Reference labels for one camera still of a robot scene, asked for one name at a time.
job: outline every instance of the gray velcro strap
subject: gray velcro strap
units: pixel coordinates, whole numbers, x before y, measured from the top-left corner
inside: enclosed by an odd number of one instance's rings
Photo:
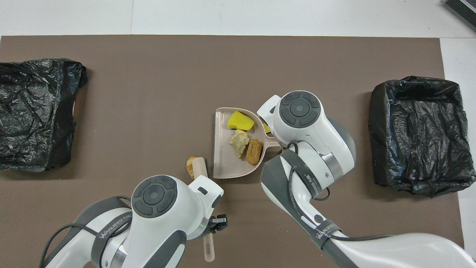
[[[285,150],[282,154],[280,154],[280,156],[283,157],[284,160],[286,160],[286,162],[288,162],[294,168],[294,172],[296,172],[298,177],[304,183],[307,190],[312,195],[312,199],[316,199],[317,196],[322,192],[322,187],[307,164],[304,163],[301,157],[289,149]]]
[[[316,246],[322,249],[322,245],[324,245],[324,243],[336,231],[341,231],[339,226],[331,220],[325,220],[316,228],[316,233],[311,236],[311,240],[316,244]]]
[[[131,222],[131,220],[132,211],[123,213],[111,220],[100,232],[98,232],[91,249],[91,262],[95,267],[102,268],[102,254],[104,253],[104,248],[106,248],[109,238],[111,238],[114,232],[119,230],[126,223]]]

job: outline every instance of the black plastic bag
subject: black plastic bag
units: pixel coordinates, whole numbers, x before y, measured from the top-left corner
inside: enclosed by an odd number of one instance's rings
[[[429,197],[476,178],[459,85],[409,76],[375,87],[368,130],[374,181]]]
[[[67,164],[86,68],[68,59],[0,63],[0,170]]]

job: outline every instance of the round center button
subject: round center button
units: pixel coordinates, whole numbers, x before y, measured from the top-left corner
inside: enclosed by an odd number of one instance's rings
[[[291,103],[290,111],[294,116],[302,117],[309,112],[310,108],[306,100],[297,99]]]
[[[155,205],[164,198],[164,188],[159,185],[149,186],[144,192],[144,202]]]

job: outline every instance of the gray circular button pad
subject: gray circular button pad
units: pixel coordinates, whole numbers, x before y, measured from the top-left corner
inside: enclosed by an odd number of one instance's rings
[[[159,175],[141,182],[132,196],[134,211],[144,218],[166,213],[177,199],[177,184],[169,176]]]
[[[294,128],[305,128],[312,125],[320,114],[319,100],[305,91],[288,93],[279,104],[281,119]]]

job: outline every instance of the brown mat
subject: brown mat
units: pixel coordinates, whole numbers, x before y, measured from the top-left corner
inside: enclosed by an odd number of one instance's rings
[[[427,232],[463,246],[456,194],[434,199],[373,184],[370,92],[408,75],[443,78],[438,39],[260,36],[2,37],[1,62],[67,57],[90,77],[76,102],[72,161],[43,173],[0,173],[0,267],[36,267],[48,238],[90,203],[131,195],[143,179],[191,182],[189,156],[212,175],[214,112],[256,111],[273,94],[308,90],[357,146],[357,166],[314,205],[348,236]],[[216,259],[189,241],[179,267],[336,267],[264,194],[261,167],[220,180]]]

